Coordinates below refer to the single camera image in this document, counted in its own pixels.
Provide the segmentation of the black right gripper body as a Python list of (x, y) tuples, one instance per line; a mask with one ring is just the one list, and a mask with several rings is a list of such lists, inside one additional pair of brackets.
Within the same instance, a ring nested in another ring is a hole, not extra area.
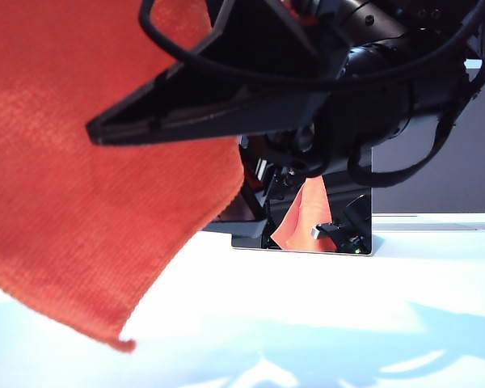
[[(390, 40), (364, 44), (349, 53), (344, 77), (388, 70), (404, 57)], [(367, 154), (383, 143), (405, 124), (409, 112), (410, 92), (405, 83), (379, 82), (332, 93), (326, 104), (327, 169), (344, 170), (357, 146)]]

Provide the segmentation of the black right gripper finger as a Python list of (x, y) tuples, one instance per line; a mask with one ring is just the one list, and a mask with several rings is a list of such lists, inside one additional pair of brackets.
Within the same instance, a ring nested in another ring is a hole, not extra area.
[[(271, 75), (315, 78), (323, 57), (280, 1), (209, 1), (213, 29), (193, 53)], [(303, 126), (323, 95), (229, 82), (176, 62), (86, 124), (100, 146), (130, 146)]]

